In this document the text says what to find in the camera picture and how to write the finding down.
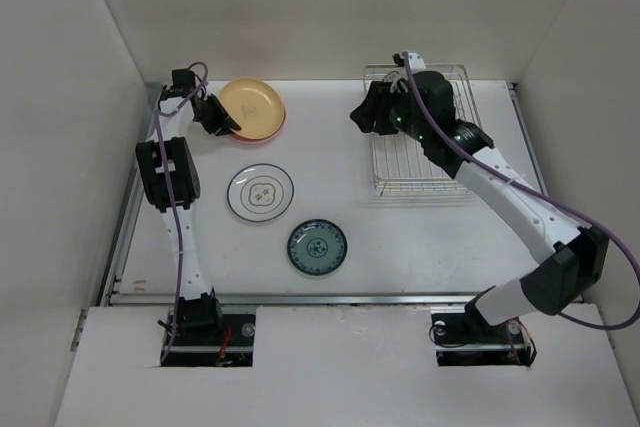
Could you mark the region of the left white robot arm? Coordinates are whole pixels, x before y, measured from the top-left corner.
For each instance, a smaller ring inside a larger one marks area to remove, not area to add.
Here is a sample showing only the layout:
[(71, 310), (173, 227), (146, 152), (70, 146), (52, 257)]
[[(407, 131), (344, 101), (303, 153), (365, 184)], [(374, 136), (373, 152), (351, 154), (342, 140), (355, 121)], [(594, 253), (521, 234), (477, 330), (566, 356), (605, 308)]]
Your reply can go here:
[(152, 113), (152, 133), (135, 147), (145, 197), (161, 215), (176, 262), (173, 336), (193, 335), (201, 343), (217, 341), (224, 320), (213, 282), (200, 265), (194, 227), (201, 195), (199, 175), (186, 134), (193, 123), (212, 136), (240, 128), (218, 98), (207, 92), (207, 66), (194, 62), (171, 72)]

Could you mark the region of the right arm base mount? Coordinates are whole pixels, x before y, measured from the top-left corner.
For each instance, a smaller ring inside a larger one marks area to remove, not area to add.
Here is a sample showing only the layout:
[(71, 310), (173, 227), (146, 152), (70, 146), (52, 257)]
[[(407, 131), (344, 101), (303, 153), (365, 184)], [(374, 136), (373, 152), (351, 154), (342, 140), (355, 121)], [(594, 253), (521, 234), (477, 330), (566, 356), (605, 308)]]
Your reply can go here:
[(529, 368), (537, 346), (519, 319), (491, 326), (466, 312), (431, 314), (429, 338), (440, 367), (519, 366)]

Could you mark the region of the blue floral small plate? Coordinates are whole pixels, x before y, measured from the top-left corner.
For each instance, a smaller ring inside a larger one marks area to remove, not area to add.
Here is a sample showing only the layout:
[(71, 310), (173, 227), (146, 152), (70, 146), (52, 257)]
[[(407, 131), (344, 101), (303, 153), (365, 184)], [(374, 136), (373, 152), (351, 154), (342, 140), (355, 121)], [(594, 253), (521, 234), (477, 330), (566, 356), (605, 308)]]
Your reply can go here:
[(332, 274), (344, 263), (348, 240), (335, 223), (325, 219), (309, 219), (292, 230), (286, 243), (286, 253), (298, 272), (322, 277)]

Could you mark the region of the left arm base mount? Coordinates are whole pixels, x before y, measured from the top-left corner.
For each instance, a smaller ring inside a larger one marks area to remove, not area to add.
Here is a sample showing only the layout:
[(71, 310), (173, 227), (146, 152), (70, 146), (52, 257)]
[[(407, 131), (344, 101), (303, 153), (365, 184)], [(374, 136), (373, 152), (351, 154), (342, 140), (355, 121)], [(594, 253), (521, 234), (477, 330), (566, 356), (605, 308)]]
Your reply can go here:
[(253, 366), (256, 315), (231, 313), (223, 317), (223, 327), (216, 329), (179, 328), (172, 345), (171, 327), (166, 330), (160, 352), (162, 367), (244, 368)]

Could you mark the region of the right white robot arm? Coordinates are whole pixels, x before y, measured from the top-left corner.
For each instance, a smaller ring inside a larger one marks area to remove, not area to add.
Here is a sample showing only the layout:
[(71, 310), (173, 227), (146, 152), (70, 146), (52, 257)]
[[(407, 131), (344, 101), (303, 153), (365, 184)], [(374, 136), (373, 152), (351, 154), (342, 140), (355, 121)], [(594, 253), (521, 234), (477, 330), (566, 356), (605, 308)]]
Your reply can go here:
[(560, 314), (601, 278), (608, 235), (582, 225), (520, 180), (491, 137), (458, 118), (452, 84), (428, 69), (419, 54), (403, 51), (393, 59), (395, 76), (371, 82), (351, 120), (363, 133), (413, 139), (432, 164), (506, 223), (537, 264), (467, 303), (465, 333), (484, 341), (522, 315)]

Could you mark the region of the pink plate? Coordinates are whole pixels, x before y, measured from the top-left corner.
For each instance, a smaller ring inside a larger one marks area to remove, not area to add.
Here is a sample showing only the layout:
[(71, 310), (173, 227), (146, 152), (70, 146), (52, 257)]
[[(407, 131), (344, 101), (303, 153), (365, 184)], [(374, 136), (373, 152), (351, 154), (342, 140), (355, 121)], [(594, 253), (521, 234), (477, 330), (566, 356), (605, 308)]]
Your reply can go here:
[(232, 133), (230, 138), (238, 143), (241, 144), (245, 144), (245, 145), (250, 145), (250, 146), (258, 146), (267, 142), (270, 142), (272, 140), (274, 140), (283, 130), (284, 126), (286, 125), (286, 117), (283, 117), (282, 122), (280, 123), (280, 125), (278, 126), (278, 128), (269, 136), (261, 138), (261, 139), (249, 139), (249, 138), (245, 138), (242, 137), (240, 135), (238, 135), (237, 133)]

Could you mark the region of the yellow plate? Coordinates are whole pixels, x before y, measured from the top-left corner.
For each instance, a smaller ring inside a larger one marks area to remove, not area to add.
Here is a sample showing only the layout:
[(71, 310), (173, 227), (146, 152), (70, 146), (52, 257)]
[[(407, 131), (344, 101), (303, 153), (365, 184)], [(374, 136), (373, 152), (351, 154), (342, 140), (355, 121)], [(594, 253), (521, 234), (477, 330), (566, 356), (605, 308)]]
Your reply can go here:
[(280, 95), (260, 79), (234, 79), (221, 89), (218, 99), (242, 127), (236, 133), (245, 138), (261, 139), (271, 135), (286, 117)]

